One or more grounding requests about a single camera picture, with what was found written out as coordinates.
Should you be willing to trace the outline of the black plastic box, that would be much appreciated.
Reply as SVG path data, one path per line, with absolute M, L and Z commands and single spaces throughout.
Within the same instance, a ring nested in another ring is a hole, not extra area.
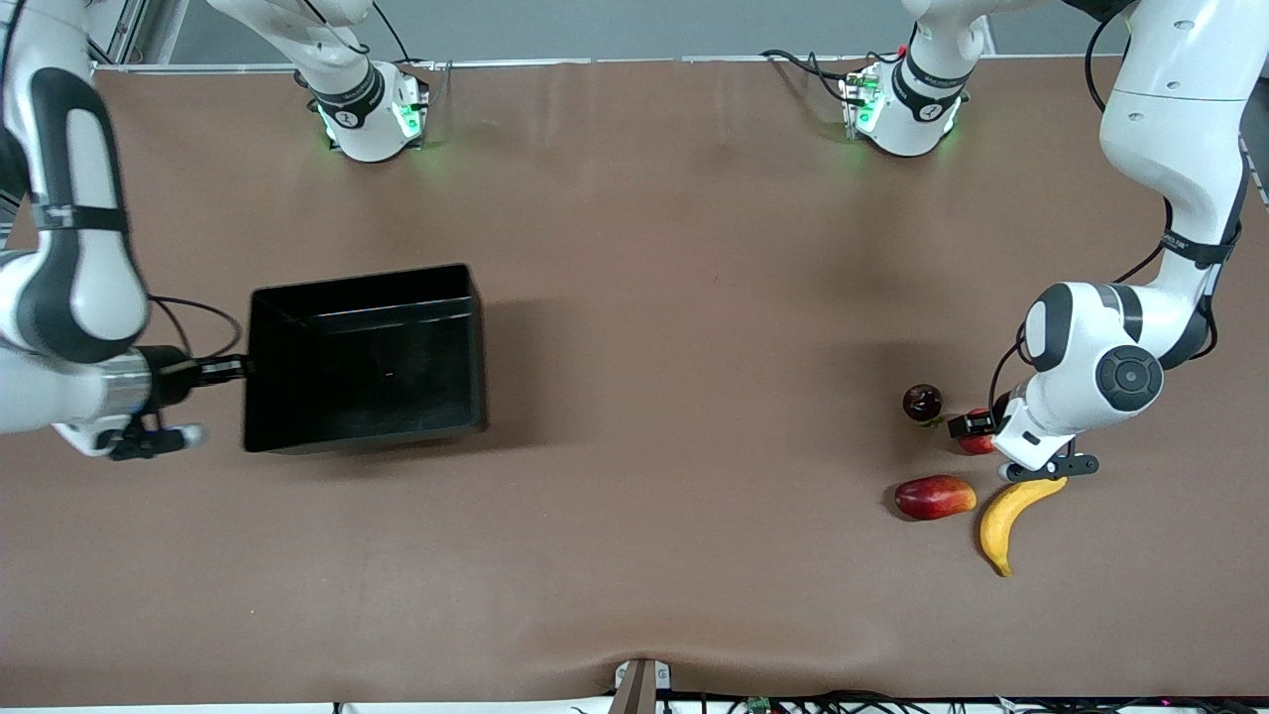
M 467 264 L 254 290 L 249 453 L 447 441 L 489 427 L 482 301 Z

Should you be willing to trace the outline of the red yellow mango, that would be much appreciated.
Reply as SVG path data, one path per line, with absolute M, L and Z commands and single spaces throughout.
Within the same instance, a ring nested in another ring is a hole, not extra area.
M 893 507 L 914 521 L 942 520 L 977 506 L 978 493 L 961 476 L 924 476 L 893 488 Z

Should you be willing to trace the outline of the aluminium frame post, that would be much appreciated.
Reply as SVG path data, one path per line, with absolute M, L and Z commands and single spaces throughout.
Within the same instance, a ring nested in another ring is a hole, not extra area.
M 169 63 L 189 0 L 86 0 L 89 57 L 98 63 Z

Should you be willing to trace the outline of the yellow banana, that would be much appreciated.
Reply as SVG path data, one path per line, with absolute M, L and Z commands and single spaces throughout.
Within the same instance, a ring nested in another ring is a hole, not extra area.
M 1048 498 L 1060 493 L 1068 483 L 1067 476 L 1060 479 L 1036 479 L 1036 482 L 1020 482 L 1009 484 L 991 503 L 983 510 L 978 523 L 978 547 L 989 566 L 992 566 L 1000 577 L 1011 577 L 1011 563 L 1009 550 L 1011 544 L 1011 528 L 1016 520 L 1042 498 Z

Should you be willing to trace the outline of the red yellow striped apple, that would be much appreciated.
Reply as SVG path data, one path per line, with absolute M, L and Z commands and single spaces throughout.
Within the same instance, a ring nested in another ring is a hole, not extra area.
M 991 412 L 986 408 L 971 410 L 971 412 Z M 986 455 L 995 451 L 994 435 L 980 435 L 980 438 L 953 438 L 958 446 L 970 455 Z

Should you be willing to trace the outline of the wooden clamp with metal bracket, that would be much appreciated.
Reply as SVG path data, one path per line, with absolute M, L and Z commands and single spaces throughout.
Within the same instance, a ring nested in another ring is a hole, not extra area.
M 673 691 L 666 661 L 626 659 L 615 668 L 615 695 L 608 714 L 673 714 L 665 695 Z

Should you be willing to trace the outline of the brown table mat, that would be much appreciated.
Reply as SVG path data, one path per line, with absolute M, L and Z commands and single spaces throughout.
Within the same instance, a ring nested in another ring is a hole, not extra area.
M 486 432 L 246 453 L 242 388 L 168 413 L 195 450 L 0 438 L 0 706 L 588 696 L 1269 694 L 1269 211 L 1249 198 L 1220 345 L 1080 438 L 1011 578 L 975 519 L 892 484 L 997 488 L 900 407 L 986 402 L 1027 306 L 1113 279 L 1160 199 L 1096 147 L 1077 60 L 989 60 L 938 153 L 881 157 L 764 62 L 456 68 L 426 146 L 359 166 L 291 75 L 103 71 L 133 243 L 164 294 L 466 263 Z

